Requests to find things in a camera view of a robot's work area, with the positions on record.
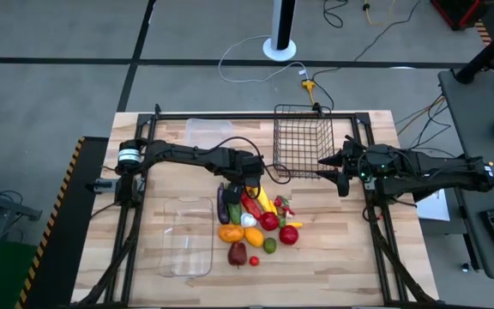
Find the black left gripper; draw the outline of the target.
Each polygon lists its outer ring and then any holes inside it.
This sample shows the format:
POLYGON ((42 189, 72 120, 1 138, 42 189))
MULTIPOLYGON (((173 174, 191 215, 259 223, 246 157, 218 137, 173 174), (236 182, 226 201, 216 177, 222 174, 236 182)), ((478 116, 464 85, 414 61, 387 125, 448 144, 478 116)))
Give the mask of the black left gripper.
POLYGON ((246 185, 245 191, 248 198, 257 200, 261 193, 260 181, 263 174, 264 162, 260 155, 243 150, 230 150, 229 165, 223 169, 223 177, 236 184, 228 184, 224 188, 223 202, 239 204, 243 192, 241 185, 246 185))

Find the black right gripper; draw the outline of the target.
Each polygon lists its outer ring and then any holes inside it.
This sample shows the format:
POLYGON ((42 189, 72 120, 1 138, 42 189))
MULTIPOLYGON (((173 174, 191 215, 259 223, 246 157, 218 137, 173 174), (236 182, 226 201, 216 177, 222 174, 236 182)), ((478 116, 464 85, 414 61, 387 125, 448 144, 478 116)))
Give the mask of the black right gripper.
POLYGON ((334 183, 338 195, 346 197, 349 194, 351 178, 357 177, 364 184, 368 184, 376 178, 373 163, 369 159, 369 154, 374 155, 375 153, 375 149, 364 146, 352 136, 346 136, 342 149, 318 161, 319 164, 325 166, 342 167, 342 172, 337 169, 321 170, 317 171, 316 174, 334 183))

